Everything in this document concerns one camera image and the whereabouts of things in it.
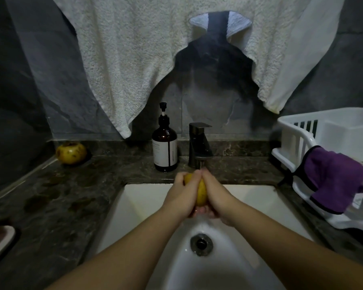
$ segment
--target person's left arm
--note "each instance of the person's left arm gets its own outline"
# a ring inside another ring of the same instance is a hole
[[[184,175],[177,174],[157,212],[46,290],[144,289],[168,240],[194,209],[202,174],[195,171],[186,186]]]

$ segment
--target yellow fruit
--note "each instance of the yellow fruit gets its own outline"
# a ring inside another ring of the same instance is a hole
[[[79,142],[67,142],[56,149],[55,153],[59,162],[67,165],[73,165],[82,162],[87,150],[83,144]]]
[[[184,184],[187,185],[187,183],[191,180],[192,173],[188,173],[184,176]],[[204,206],[207,204],[207,190],[205,188],[205,184],[203,179],[200,180],[199,186],[198,186],[198,196],[196,198],[196,206]]]

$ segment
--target person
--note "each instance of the person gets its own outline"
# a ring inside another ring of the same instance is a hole
[[[219,216],[231,224],[289,290],[363,289],[363,266],[237,200],[208,170],[196,170],[185,186],[184,175],[176,175],[157,212],[47,289],[145,289],[168,240],[192,211],[193,215]],[[210,206],[194,210],[201,178]]]

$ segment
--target sink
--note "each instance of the sink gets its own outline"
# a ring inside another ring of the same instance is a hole
[[[101,252],[157,211],[171,184],[128,184],[95,238],[87,258]],[[273,186],[225,185],[242,202],[298,234],[317,242],[290,204]],[[205,234],[213,249],[198,256],[191,238]],[[273,271],[232,227],[204,216],[185,220],[172,235],[146,287],[151,289],[285,289]]]

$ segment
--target brown glass bottle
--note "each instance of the brown glass bottle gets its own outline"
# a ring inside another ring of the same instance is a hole
[[[152,133],[153,161],[155,168],[169,172],[178,165],[177,134],[169,128],[169,117],[165,114],[167,103],[160,103],[162,115],[159,117],[159,128]]]

